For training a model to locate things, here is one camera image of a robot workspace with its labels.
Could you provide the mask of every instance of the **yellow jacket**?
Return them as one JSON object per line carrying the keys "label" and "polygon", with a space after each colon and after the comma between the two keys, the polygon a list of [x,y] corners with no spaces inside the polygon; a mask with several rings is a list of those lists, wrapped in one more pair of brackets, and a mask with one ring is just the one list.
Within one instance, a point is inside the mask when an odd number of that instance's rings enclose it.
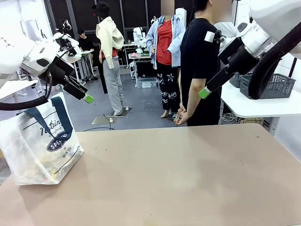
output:
{"label": "yellow jacket", "polygon": [[100,39],[101,50],[104,53],[109,68],[114,68],[112,61],[113,48],[122,49],[124,38],[110,16],[96,26],[96,36]]}

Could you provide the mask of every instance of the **green tape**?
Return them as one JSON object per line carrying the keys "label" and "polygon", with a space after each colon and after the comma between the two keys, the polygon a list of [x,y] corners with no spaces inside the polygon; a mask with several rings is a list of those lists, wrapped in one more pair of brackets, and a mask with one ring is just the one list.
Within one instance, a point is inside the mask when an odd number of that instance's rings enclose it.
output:
{"label": "green tape", "polygon": [[202,99],[206,99],[209,95],[210,95],[211,91],[209,91],[207,89],[207,87],[203,88],[198,95],[202,98]]}
{"label": "green tape", "polygon": [[87,103],[91,104],[94,101],[94,98],[92,96],[90,96],[89,94],[86,93],[85,97],[84,97],[84,101],[86,101]]}

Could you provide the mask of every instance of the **black cap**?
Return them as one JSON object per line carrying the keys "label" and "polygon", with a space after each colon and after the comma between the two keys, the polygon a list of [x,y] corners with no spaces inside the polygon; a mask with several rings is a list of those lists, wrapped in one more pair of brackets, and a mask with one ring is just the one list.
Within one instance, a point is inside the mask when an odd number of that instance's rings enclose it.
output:
{"label": "black cap", "polygon": [[110,6],[103,2],[98,1],[97,5],[92,6],[94,13],[102,19],[107,18],[110,15]]}

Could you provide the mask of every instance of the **black oval logo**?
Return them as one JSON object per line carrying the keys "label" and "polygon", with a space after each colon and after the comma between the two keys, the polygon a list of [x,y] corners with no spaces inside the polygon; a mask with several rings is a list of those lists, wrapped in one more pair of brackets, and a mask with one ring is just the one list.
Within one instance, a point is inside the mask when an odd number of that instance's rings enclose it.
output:
{"label": "black oval logo", "polygon": [[47,146],[47,151],[49,152],[55,152],[59,149],[62,148],[62,146],[64,145],[64,143],[66,143],[65,141],[59,141],[57,140],[58,138],[62,138],[62,137],[67,137],[67,133],[65,131],[60,132],[59,134],[57,134],[56,138],[53,139],[49,145]]}

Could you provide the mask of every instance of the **person's hair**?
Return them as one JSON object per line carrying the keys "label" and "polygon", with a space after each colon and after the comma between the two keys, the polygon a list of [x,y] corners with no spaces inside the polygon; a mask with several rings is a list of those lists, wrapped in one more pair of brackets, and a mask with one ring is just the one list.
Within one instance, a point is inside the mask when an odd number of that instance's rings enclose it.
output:
{"label": "person's hair", "polygon": [[194,10],[204,11],[207,8],[208,0],[194,0]]}
{"label": "person's hair", "polygon": [[79,34],[79,35],[81,35],[81,34],[83,34],[83,33],[85,33],[85,31],[84,31],[83,29],[79,29],[79,30],[77,31],[77,34]]}

